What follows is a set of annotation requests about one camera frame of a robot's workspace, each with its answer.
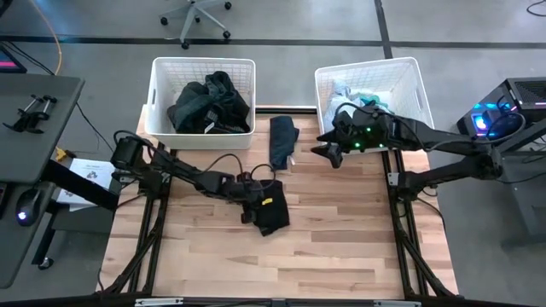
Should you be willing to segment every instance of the wooden tabletop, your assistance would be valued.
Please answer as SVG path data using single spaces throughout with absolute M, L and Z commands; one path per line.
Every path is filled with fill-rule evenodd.
M 253 145 L 231 150 L 245 170 L 269 161 L 270 116 L 257 116 Z M 137 132 L 144 133 L 145 112 Z M 311 153 L 318 135 L 317 116 L 293 116 L 299 140 L 295 165 L 279 171 L 284 183 L 291 225 L 263 237 L 251 224 L 241 224 L 242 209 L 200 195 L 178 179 L 171 198 L 161 241 L 154 295 L 237 298 L 402 298 L 385 175 L 379 153 L 346 157 L 338 170 Z M 179 151 L 178 158 L 204 168 L 228 151 Z M 407 170 L 428 169 L 423 152 L 404 153 Z M 214 170 L 238 173 L 232 158 Z M 265 168 L 256 178 L 270 178 Z M 120 201 L 137 187 L 124 190 Z M 434 198 L 421 195 L 436 205 Z M 145 199 L 116 212 L 102 264 L 107 287 L 135 252 Z M 440 217 L 414 203 L 421 252 L 437 277 L 457 293 L 450 253 Z M 147 270 L 144 265 L 139 287 Z M 416 289 L 413 262 L 409 261 Z

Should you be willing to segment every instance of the office chair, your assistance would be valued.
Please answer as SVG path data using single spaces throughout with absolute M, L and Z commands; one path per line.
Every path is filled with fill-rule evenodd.
M 172 11 L 161 14 L 161 25 L 166 26 L 169 24 L 169 20 L 167 18 L 184 17 L 186 15 L 186 21 L 184 22 L 182 33 L 180 33 L 180 42 L 182 43 L 183 49 L 188 49 L 189 43 L 185 40 L 186 35 L 188 34 L 189 28 L 191 27 L 191 24 L 194 20 L 197 23 L 201 22 L 200 14 L 202 14 L 212 22 L 216 23 L 222 29 L 224 29 L 224 38 L 228 39 L 231 36 L 231 33 L 229 33 L 228 29 L 226 29 L 226 27 L 220 21 L 216 20 L 214 17 L 212 17 L 211 14 L 208 14 L 205 11 L 206 8 L 220 3 L 224 3 L 224 0 L 188 0 L 188 4 L 183 8 L 173 9 Z M 225 2 L 224 7 L 225 9 L 231 9 L 231 3 Z

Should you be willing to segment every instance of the concrete floor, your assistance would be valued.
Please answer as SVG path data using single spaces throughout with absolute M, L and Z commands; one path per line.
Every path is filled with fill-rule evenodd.
M 59 34 L 85 38 L 177 38 L 183 22 L 171 20 L 169 26 L 161 26 L 156 15 L 176 8 L 180 2 L 37 1 Z M 392 41 L 546 43 L 546 19 L 526 12 L 531 0 L 382 2 Z M 286 105 L 315 103 L 313 74 L 319 67 L 384 58 L 382 47 L 362 43 L 381 40 L 374 0 L 232 3 L 229 12 L 222 6 L 209 11 L 229 28 L 232 38 L 239 39 L 237 45 L 200 42 L 184 51 L 177 44 L 64 43 L 61 75 L 85 78 L 80 104 L 110 139 L 116 130 L 136 127 L 147 97 L 151 63 L 159 56 L 253 59 L 258 68 L 258 104 Z M 546 6 L 535 9 L 546 14 Z M 20 0 L 0 19 L 0 35 L 49 34 L 32 7 Z M 219 28 L 205 20 L 192 28 L 189 37 L 221 35 Z M 283 41 L 286 39 L 305 41 Z M 57 53 L 52 43 L 18 45 L 46 66 L 56 66 Z M 437 129 L 452 130 L 457 119 L 505 78 L 546 74 L 546 49 L 538 44 L 522 45 L 522 49 L 447 47 L 451 48 L 392 50 L 394 57 L 413 56 L 419 61 Z M 24 63 L 30 72 L 42 73 Z M 96 150 L 94 133 L 78 113 L 71 117 L 61 145 L 90 152 L 80 154 L 82 157 L 109 159 L 104 144 Z M 456 161 L 457 157 L 434 153 L 429 159 L 431 166 L 439 166 Z M 493 196 L 480 193 L 484 190 Z M 505 251 L 499 245 L 520 229 L 510 197 L 499 183 L 467 179 L 445 184 L 439 189 L 439 204 L 462 295 L 518 304 L 546 302 L 546 292 L 542 291 L 546 286 L 546 247 Z M 108 223 L 108 218 L 97 222 Z M 38 271 L 27 259 L 15 284 L 0 290 L 0 300 L 91 293 L 106 243 L 105 235 L 57 236 L 50 250 L 55 267 Z M 29 284 L 36 290 L 29 292 Z

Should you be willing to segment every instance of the black robotic arm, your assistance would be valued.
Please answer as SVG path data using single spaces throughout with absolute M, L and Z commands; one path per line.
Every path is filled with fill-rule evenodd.
M 149 164 L 142 158 L 144 148 L 152 157 Z M 256 221 L 257 210 L 264 200 L 264 188 L 260 181 L 252 179 L 249 172 L 234 176 L 221 171 L 201 171 L 170 156 L 165 150 L 155 148 L 150 141 L 139 136 L 118 140 L 110 161 L 123 171 L 113 175 L 116 179 L 133 177 L 139 181 L 140 188 L 155 195 L 160 194 L 163 174 L 168 174 L 192 184 L 207 197 L 237 203 L 243 208 L 242 223 Z
M 389 174 L 389 183 L 396 187 L 400 199 L 416 200 L 425 187 L 443 182 L 465 177 L 496 179 L 502 175 L 500 153 L 490 142 L 434 130 L 421 121 L 387 113 L 377 106 L 355 108 L 352 117 L 348 112 L 336 115 L 334 129 L 317 138 L 327 144 L 311 149 L 313 153 L 328 158 L 333 168 L 341 166 L 343 153 L 352 150 L 364 152 L 369 148 L 438 150 L 465 156 L 460 162 L 430 171 Z

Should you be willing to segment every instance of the laundry basket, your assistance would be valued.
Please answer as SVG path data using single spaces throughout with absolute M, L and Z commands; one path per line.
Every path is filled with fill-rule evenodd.
M 231 82 L 250 107 L 248 133 L 178 134 L 167 117 L 186 84 L 205 83 L 216 71 L 229 74 Z M 220 58 L 160 57 L 154 60 L 148 92 L 148 117 L 144 130 L 172 149 L 247 149 L 256 118 L 256 64 L 252 60 Z
M 433 117 L 417 60 L 411 57 L 323 67 L 315 71 L 317 115 L 321 134 L 323 116 L 334 91 L 333 81 L 343 80 L 352 92 L 374 93 L 396 115 L 417 119 L 433 128 Z M 387 148 L 366 149 L 366 153 Z

